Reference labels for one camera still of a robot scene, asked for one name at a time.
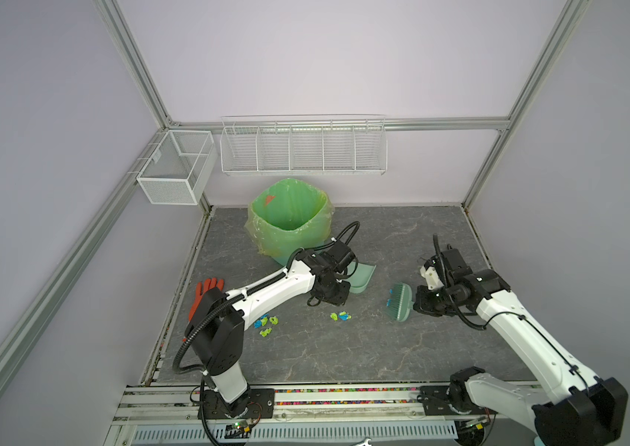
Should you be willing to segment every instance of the trash bag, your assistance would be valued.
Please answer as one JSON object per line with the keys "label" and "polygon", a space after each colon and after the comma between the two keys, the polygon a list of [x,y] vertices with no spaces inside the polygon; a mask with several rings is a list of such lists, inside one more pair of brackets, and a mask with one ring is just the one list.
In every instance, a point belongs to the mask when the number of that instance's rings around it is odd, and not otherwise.
{"label": "trash bag", "polygon": [[260,254],[285,265],[297,248],[312,248],[330,237],[333,212],[325,192],[304,181],[286,178],[248,206],[245,228]]}

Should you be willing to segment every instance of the trash bin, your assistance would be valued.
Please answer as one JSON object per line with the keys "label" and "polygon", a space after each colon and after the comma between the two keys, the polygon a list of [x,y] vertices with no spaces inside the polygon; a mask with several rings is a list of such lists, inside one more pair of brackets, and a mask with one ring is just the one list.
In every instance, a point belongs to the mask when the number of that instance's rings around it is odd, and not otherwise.
{"label": "trash bin", "polygon": [[287,178],[253,200],[245,228],[259,253],[285,265],[297,248],[312,248],[329,238],[333,212],[325,192]]}

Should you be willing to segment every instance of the white wire rack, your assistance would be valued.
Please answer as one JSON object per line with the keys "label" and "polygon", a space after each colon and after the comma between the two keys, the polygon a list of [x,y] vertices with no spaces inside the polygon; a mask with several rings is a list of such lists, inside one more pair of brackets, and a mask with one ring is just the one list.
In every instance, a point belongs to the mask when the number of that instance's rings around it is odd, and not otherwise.
{"label": "white wire rack", "polygon": [[154,204],[197,205],[217,157],[210,131],[168,130],[137,181]]}
{"label": "white wire rack", "polygon": [[278,118],[223,118],[225,174],[384,174],[387,170],[383,116]]}

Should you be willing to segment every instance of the wire basket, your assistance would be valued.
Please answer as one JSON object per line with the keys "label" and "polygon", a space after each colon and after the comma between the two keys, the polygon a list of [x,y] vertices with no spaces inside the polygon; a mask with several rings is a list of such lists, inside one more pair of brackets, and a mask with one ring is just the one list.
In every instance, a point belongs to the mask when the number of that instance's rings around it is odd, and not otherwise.
{"label": "wire basket", "polygon": [[199,204],[218,153],[210,131],[168,130],[137,181],[153,204]]}
{"label": "wire basket", "polygon": [[257,120],[263,118],[223,118],[225,174],[384,174],[387,170],[382,116]]}

